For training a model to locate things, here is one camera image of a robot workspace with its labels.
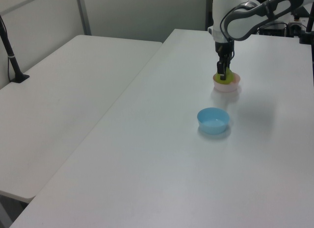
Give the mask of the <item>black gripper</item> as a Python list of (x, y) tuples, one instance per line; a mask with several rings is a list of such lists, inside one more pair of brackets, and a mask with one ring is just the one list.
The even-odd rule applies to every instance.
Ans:
[(235, 42), (233, 40), (226, 43), (215, 42), (215, 51), (219, 56), (217, 62), (217, 80), (226, 80), (226, 65), (230, 69), (231, 60), (235, 55)]

